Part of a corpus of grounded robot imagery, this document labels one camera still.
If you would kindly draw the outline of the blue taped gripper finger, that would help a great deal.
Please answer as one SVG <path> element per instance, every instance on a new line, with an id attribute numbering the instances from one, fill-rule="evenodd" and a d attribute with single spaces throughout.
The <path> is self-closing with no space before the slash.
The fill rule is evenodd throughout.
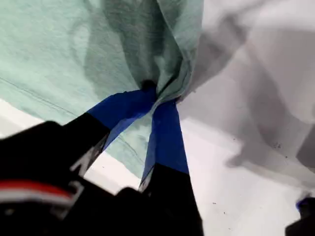
<path id="1" fill-rule="evenodd" d="M 152 118 L 139 191 L 145 199 L 145 230 L 152 236 L 202 236 L 175 101 L 159 105 Z"/>
<path id="2" fill-rule="evenodd" d="M 151 110 L 156 97 L 155 83 L 145 80 L 139 90 L 113 94 L 64 125 L 70 170 L 83 176 L 120 133 Z"/>

